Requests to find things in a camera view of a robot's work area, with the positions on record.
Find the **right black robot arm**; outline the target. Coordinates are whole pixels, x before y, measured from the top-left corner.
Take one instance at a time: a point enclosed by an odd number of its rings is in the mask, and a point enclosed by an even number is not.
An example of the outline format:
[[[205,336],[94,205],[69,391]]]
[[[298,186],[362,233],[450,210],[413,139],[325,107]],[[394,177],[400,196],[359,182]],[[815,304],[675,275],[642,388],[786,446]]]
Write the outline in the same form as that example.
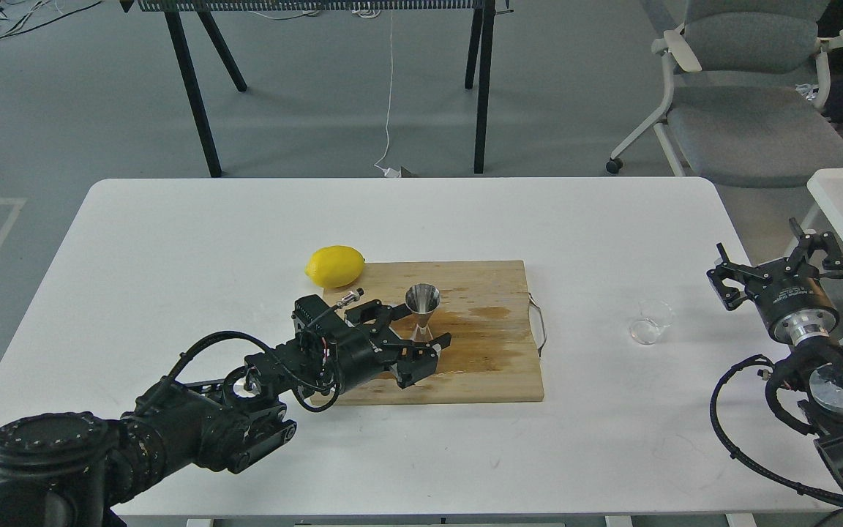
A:
[[[789,347],[783,360],[762,354],[733,365],[719,378],[709,403],[713,433],[733,460],[755,473],[806,495],[843,508],[843,345],[833,337],[839,311],[826,296],[822,279],[843,279],[843,254],[834,233],[809,233],[790,219],[793,251],[760,266],[733,263],[719,244],[719,260],[706,276],[726,310],[752,302],[767,334]],[[757,463],[723,430],[717,413],[720,391],[735,374],[758,368],[764,400],[787,427],[815,437],[820,459],[839,484],[839,493],[792,481]]]

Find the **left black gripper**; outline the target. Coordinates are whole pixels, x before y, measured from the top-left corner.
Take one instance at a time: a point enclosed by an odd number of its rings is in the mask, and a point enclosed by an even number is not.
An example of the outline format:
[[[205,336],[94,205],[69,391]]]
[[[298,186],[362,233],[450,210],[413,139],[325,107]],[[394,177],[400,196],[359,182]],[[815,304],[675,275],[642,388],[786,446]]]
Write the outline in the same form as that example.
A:
[[[341,396],[384,371],[394,375],[400,388],[434,374],[442,350],[451,345],[452,334],[440,334],[428,343],[402,340],[391,324],[410,314],[405,303],[392,307],[377,299],[345,310],[344,326],[325,328],[325,396]]]

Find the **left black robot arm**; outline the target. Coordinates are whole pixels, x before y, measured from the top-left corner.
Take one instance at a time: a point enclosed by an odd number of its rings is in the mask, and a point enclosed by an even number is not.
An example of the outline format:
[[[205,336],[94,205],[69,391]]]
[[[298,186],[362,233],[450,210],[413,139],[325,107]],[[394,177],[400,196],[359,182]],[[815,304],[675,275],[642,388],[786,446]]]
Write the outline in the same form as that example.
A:
[[[117,504],[187,465],[241,473],[287,444],[297,424],[280,396],[319,413],[379,374],[407,388],[436,371],[449,333],[402,338],[407,304],[299,298],[295,335],[202,337],[118,419],[46,413],[0,427],[0,526],[121,526]]]

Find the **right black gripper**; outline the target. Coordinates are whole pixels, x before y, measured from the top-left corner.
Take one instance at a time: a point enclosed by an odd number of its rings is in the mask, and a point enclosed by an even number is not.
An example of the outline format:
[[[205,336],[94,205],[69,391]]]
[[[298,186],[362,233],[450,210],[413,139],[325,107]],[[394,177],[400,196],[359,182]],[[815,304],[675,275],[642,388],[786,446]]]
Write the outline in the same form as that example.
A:
[[[759,267],[733,263],[722,243],[719,260],[706,276],[725,310],[752,301],[760,320],[777,343],[796,345],[806,333],[828,334],[839,322],[839,311],[824,293],[820,279],[843,280],[843,253],[833,231],[807,233],[795,217],[789,219],[796,246],[786,258]],[[812,257],[824,252],[822,267]],[[813,326],[809,331],[806,326]]]

